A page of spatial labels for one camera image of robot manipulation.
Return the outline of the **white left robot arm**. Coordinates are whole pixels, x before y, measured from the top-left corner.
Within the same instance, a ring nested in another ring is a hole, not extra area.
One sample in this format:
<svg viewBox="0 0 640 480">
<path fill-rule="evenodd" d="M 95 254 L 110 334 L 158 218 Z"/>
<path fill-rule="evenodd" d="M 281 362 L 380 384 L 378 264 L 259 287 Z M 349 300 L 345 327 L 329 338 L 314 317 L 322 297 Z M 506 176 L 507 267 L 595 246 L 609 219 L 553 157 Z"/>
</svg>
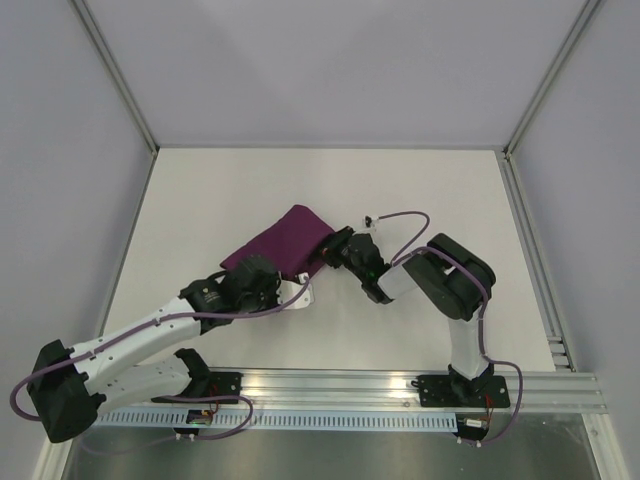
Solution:
<svg viewBox="0 0 640 480">
<path fill-rule="evenodd" d="M 43 346 L 26 390 L 49 441 L 74 439 L 99 416 L 133 403 L 206 396 L 210 371 L 195 350 L 182 348 L 154 364 L 148 358 L 236 319 L 274 312 L 282 281 L 268 259 L 251 255 L 192 281 L 129 327 L 70 347 L 59 340 Z"/>
</svg>

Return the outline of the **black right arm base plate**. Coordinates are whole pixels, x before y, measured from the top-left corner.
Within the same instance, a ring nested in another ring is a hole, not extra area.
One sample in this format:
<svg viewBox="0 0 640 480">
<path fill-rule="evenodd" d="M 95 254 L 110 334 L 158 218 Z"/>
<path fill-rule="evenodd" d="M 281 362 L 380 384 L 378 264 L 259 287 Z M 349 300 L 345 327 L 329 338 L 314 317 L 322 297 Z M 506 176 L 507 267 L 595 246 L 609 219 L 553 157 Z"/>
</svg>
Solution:
<svg viewBox="0 0 640 480">
<path fill-rule="evenodd" d="M 496 376 L 488 367 L 472 380 L 453 368 L 447 374 L 422 374 L 410 385 L 417 391 L 424 408 L 509 408 L 511 401 L 503 376 Z"/>
</svg>

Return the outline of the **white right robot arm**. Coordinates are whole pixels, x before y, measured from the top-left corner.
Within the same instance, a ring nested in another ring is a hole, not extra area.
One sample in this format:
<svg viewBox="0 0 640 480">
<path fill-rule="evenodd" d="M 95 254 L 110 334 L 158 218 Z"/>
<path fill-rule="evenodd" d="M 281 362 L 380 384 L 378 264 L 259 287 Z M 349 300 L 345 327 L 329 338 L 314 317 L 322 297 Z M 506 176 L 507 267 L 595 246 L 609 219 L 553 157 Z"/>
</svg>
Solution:
<svg viewBox="0 0 640 480">
<path fill-rule="evenodd" d="M 386 305 L 421 290 L 449 319 L 452 396 L 461 404 L 472 405 L 486 394 L 483 376 L 490 374 L 491 367 L 482 350 L 479 323 L 496 283 L 486 262 L 439 233 L 405 259 L 388 263 L 370 234 L 350 227 L 329 235 L 313 258 L 348 270 L 377 304 Z"/>
</svg>

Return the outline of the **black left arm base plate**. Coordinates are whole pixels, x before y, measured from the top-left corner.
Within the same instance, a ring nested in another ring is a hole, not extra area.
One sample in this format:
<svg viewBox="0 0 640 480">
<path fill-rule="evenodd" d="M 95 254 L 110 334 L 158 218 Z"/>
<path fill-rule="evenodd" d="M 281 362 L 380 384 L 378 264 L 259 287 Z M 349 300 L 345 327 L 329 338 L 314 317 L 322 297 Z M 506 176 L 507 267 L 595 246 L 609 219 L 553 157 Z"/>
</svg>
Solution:
<svg viewBox="0 0 640 480">
<path fill-rule="evenodd" d="M 239 371 L 210 371 L 207 378 L 191 380 L 186 388 L 175 394 L 176 400 L 169 395 L 152 399 L 153 403 L 189 403 L 190 399 L 222 397 L 215 402 L 219 404 L 238 404 L 237 396 L 242 390 L 243 374 Z"/>
</svg>

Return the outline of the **purple cloth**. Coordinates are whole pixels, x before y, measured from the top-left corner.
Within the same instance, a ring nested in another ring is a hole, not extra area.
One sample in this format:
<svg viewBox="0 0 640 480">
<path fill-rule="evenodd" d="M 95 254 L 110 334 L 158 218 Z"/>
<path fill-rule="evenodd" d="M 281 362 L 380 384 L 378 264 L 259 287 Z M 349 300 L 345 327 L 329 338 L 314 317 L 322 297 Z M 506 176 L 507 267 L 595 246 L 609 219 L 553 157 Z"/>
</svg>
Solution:
<svg viewBox="0 0 640 480">
<path fill-rule="evenodd" d="M 276 223 L 231 253 L 220 267 L 230 270 L 250 255 L 260 255 L 286 279 L 302 273 L 313 277 L 324 265 L 317 251 L 335 233 L 310 208 L 296 204 Z"/>
</svg>

